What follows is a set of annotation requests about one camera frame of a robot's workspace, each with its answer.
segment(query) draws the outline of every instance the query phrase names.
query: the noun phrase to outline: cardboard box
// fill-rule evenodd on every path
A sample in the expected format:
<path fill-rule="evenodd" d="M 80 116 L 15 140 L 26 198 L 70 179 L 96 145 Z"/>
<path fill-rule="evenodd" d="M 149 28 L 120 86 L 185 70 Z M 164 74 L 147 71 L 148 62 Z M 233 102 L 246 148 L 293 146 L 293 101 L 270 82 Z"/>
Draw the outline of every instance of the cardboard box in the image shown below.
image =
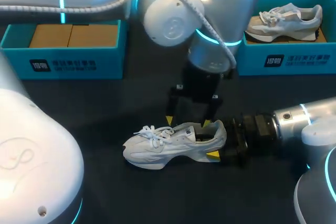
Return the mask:
<path fill-rule="evenodd" d="M 21 79 L 122 79 L 127 26 L 9 25 L 0 46 Z"/>
<path fill-rule="evenodd" d="M 336 0 L 259 0 L 253 16 L 288 3 L 301 8 L 322 6 L 323 21 L 317 40 L 279 38 L 261 44 L 244 35 L 237 54 L 239 75 L 336 73 Z"/>

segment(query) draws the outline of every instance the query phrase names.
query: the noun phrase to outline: shoe heel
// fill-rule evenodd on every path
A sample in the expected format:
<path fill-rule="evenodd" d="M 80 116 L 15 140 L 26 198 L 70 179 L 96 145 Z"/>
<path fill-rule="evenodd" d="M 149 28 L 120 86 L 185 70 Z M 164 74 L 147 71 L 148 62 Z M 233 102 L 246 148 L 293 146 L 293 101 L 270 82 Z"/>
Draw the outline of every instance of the shoe heel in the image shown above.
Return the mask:
<path fill-rule="evenodd" d="M 194 161 L 204 162 L 204 163 L 216 163 L 216 162 L 221 161 L 221 160 L 218 160 L 218 159 L 210 158 L 206 155 L 206 153 L 203 153 L 203 152 L 190 153 L 188 155 L 188 157 L 193 159 Z"/>
<path fill-rule="evenodd" d="M 307 41 L 316 40 L 315 31 L 300 31 L 291 33 L 289 36 L 297 40 L 307 40 Z"/>

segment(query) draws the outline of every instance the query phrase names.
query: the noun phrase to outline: blue storage box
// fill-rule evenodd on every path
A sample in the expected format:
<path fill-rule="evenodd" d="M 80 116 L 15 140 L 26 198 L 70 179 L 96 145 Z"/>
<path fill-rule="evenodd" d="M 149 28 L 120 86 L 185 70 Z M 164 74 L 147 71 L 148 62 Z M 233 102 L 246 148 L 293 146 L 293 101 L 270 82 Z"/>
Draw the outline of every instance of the blue storage box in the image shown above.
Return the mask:
<path fill-rule="evenodd" d="M 289 3 L 322 6 L 321 29 L 327 42 L 248 44 L 244 35 L 237 55 L 239 75 L 336 73 L 336 0 L 259 0 L 253 16 Z"/>
<path fill-rule="evenodd" d="M 37 25 L 19 24 L 7 27 L 0 47 L 23 80 L 122 79 L 127 24 L 99 24 L 118 26 L 115 46 L 30 48 Z"/>

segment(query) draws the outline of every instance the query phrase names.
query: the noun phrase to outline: shoe sole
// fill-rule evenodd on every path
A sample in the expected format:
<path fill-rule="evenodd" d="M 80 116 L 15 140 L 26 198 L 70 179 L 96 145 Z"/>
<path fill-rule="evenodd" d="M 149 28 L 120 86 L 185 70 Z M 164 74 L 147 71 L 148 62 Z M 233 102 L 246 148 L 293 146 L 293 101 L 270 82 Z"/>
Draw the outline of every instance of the shoe sole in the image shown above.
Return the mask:
<path fill-rule="evenodd" d="M 288 36 L 288 37 L 291 37 L 293 39 L 305 40 L 305 41 L 315 41 L 316 40 L 315 31 L 314 32 L 311 32 L 311 31 L 294 31 L 292 33 L 276 34 L 276 35 L 273 35 L 273 36 L 256 35 L 256 34 L 251 34 L 247 31 L 246 31 L 246 33 L 249 36 L 251 36 L 251 37 L 253 37 L 253 38 L 255 38 L 259 41 L 263 41 L 263 42 L 272 42 L 273 40 L 275 40 L 279 36 Z"/>
<path fill-rule="evenodd" d="M 209 158 L 206 153 L 200 153 L 200 152 L 195 152 L 195 153 L 190 153 L 188 155 L 176 155 L 175 157 L 177 156 L 187 156 L 191 159 L 193 159 L 194 161 L 197 161 L 197 162 L 202 162 L 202 163 L 218 163 L 220 162 L 219 160 L 217 159 L 212 159 L 212 158 Z M 171 157 L 171 158 L 163 158 L 161 161 L 161 163 L 156 163 L 156 164 L 138 164 L 138 163 L 135 163 L 135 162 L 131 162 L 129 161 L 128 159 L 127 162 L 129 162 L 130 164 L 134 165 L 134 166 L 137 166 L 139 168 L 143 168 L 143 169 L 149 169 L 149 170 L 161 170 L 163 167 L 166 166 L 166 164 L 172 160 L 174 157 Z"/>

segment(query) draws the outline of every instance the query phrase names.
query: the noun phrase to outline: white sneaker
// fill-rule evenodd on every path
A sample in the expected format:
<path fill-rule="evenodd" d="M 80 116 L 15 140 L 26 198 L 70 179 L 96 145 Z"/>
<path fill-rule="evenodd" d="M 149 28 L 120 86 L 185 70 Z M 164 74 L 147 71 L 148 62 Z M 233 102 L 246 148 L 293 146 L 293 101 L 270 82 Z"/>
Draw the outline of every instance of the white sneaker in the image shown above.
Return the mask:
<path fill-rule="evenodd" d="M 145 169 L 162 169 L 172 158 L 188 156 L 199 162 L 215 162 L 206 153 L 222 148 L 226 130 L 221 121 L 201 127 L 198 123 L 183 123 L 175 128 L 154 129 L 145 126 L 124 143 L 123 156 L 131 164 Z M 198 141 L 200 136 L 207 137 Z"/>
<path fill-rule="evenodd" d="M 279 36 L 313 41 L 316 40 L 315 31 L 319 29 L 321 23 L 320 5 L 304 9 L 290 3 L 252 17 L 245 32 L 264 42 L 272 42 Z"/>

